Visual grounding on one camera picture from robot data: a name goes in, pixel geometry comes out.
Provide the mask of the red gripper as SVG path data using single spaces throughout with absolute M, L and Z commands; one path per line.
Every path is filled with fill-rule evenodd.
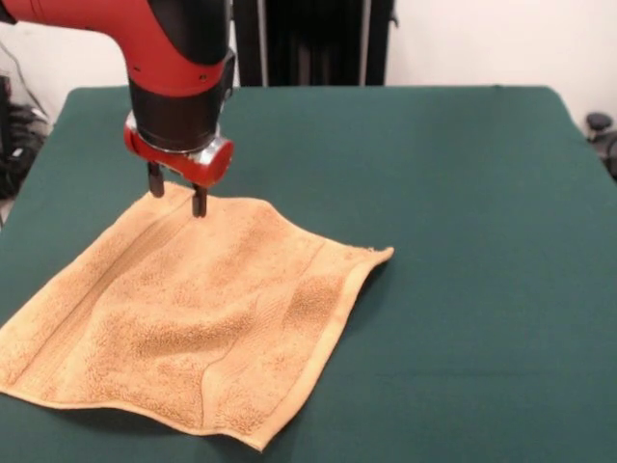
M 234 153 L 231 140 L 216 134 L 211 142 L 197 151 L 170 151 L 156 148 L 138 133 L 132 111 L 128 113 L 123 130 L 127 148 L 148 162 L 148 189 L 154 198 L 165 194 L 160 165 L 192 182 L 192 212 L 197 218 L 206 216 L 208 191 L 228 170 Z

